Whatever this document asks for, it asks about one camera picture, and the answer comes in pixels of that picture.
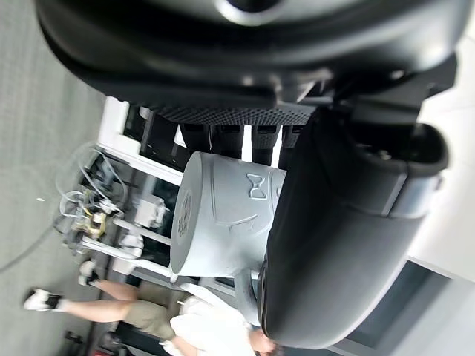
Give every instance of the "white sneaker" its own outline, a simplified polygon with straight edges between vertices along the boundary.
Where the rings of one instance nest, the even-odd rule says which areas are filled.
[[[61,306],[62,300],[64,300],[62,295],[53,294],[44,289],[32,288],[24,299],[23,308],[38,312],[57,310]]]
[[[96,273],[96,263],[91,260],[87,260],[79,267],[78,283],[81,286],[93,286],[94,282],[99,279]]]

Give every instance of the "gym floor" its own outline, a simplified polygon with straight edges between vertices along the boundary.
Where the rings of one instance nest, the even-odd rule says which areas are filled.
[[[0,266],[51,224],[59,195],[54,176],[75,148],[95,140],[104,96],[69,74],[47,49],[31,1],[0,0]],[[3,355],[59,356],[65,330],[87,336],[89,323],[62,313],[28,312],[30,286],[92,300],[77,284],[78,265],[50,233],[0,275]]]

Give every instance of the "khaki shorts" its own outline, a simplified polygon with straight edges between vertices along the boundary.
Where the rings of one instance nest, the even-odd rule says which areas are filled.
[[[170,319],[180,313],[181,305],[190,296],[184,291],[159,286],[142,281],[138,291],[138,300],[132,304],[124,321],[147,334],[163,340],[170,340],[175,336],[170,326]]]

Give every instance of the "white shirt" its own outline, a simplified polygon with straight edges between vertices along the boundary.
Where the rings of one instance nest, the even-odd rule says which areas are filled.
[[[249,342],[252,327],[238,310],[201,286],[186,283],[181,288],[194,297],[170,320],[177,336],[196,347],[199,356],[255,356]],[[170,341],[164,342],[163,348],[173,356],[182,356]]]

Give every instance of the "sock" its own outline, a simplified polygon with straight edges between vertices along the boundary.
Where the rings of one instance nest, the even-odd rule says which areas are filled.
[[[56,306],[51,309],[53,312],[66,312],[66,308],[68,307],[68,304],[69,304],[69,300],[66,299],[66,298],[60,298],[57,303],[56,303]]]

